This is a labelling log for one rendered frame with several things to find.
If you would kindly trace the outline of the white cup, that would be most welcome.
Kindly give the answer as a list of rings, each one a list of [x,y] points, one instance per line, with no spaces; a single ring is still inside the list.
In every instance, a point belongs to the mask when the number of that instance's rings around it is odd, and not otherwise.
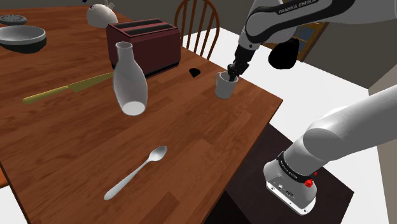
[[[239,77],[236,76],[232,81],[230,81],[230,75],[227,71],[216,73],[215,76],[215,94],[220,99],[229,99],[237,85]]]

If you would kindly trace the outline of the wooden framed window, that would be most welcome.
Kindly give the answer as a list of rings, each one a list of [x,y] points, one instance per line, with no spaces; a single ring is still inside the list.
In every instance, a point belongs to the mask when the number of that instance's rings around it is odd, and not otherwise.
[[[297,60],[300,62],[305,60],[328,24],[328,22],[314,22],[296,28],[292,38],[299,40],[300,43]]]

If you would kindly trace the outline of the wooden table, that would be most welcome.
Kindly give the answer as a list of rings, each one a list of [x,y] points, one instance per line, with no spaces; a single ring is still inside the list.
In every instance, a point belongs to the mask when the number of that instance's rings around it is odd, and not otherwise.
[[[106,33],[86,10],[18,8],[47,44],[27,55],[0,49],[0,163],[25,213],[31,224],[202,224],[281,99],[246,80],[219,99],[220,67],[182,48],[178,67],[148,80],[139,116],[122,112],[111,80],[24,104],[110,72]],[[163,159],[104,200],[159,146]]]

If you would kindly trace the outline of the dark red toaster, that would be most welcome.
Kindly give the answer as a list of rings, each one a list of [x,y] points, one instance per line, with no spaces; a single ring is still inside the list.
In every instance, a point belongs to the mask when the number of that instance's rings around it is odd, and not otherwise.
[[[118,62],[116,44],[132,44],[134,58],[146,77],[176,67],[181,60],[180,31],[159,18],[109,24],[106,27],[109,60]]]

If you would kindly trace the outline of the white vase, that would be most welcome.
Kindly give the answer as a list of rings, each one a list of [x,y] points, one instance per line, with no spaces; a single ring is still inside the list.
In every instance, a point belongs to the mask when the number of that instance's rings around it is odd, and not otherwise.
[[[135,61],[132,44],[121,41],[115,46],[118,56],[118,62],[113,71],[113,89],[116,99],[126,115],[140,115],[145,111],[148,101],[146,78]]]

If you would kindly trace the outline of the silver spoon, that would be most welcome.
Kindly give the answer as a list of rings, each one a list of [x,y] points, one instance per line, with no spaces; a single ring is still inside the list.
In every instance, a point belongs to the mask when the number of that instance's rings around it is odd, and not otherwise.
[[[155,148],[148,156],[148,158],[133,172],[131,172],[128,176],[123,178],[120,182],[118,182],[114,187],[109,189],[105,195],[104,200],[112,199],[119,191],[121,191],[130,181],[131,179],[148,163],[157,162],[164,158],[167,153],[166,146],[159,146]]]

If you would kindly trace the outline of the white round teapot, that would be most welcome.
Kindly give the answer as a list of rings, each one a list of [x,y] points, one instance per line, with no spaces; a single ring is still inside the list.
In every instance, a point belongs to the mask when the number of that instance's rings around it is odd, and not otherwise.
[[[109,24],[118,23],[114,13],[115,5],[104,0],[104,4],[94,4],[87,10],[87,23],[93,27],[106,28]]]

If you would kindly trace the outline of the dark robot stand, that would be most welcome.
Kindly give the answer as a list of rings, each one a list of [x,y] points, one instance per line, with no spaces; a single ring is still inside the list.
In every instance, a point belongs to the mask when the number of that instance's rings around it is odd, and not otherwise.
[[[263,166],[292,142],[268,124],[204,224],[341,224],[354,192],[322,168],[313,210],[300,216],[266,187]]]

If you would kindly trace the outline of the golden knife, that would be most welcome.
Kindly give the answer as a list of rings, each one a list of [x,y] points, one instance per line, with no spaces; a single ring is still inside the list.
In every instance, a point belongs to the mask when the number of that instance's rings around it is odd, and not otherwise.
[[[92,87],[102,81],[105,81],[113,76],[113,73],[106,73],[98,76],[91,77],[89,79],[81,80],[76,83],[71,83],[69,85],[59,87],[59,88],[54,88],[52,90],[48,90],[46,92],[42,92],[39,94],[35,94],[26,98],[22,99],[22,102],[24,104],[33,104],[34,102],[44,99],[45,97],[49,97],[52,95],[55,95],[57,93],[60,93],[65,90],[72,90],[73,92],[79,92],[82,91],[86,88]]]

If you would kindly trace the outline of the grey bowl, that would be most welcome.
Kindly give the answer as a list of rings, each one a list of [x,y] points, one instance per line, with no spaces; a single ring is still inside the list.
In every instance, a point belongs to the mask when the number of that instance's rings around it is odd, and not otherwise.
[[[0,28],[0,46],[17,53],[36,53],[47,42],[46,31],[31,25]]]

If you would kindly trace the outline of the dark grey round disc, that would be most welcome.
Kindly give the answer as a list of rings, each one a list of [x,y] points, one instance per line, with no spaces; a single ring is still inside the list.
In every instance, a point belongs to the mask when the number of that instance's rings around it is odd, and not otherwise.
[[[3,15],[0,16],[0,24],[3,25],[24,25],[27,23],[27,19],[21,15]]]

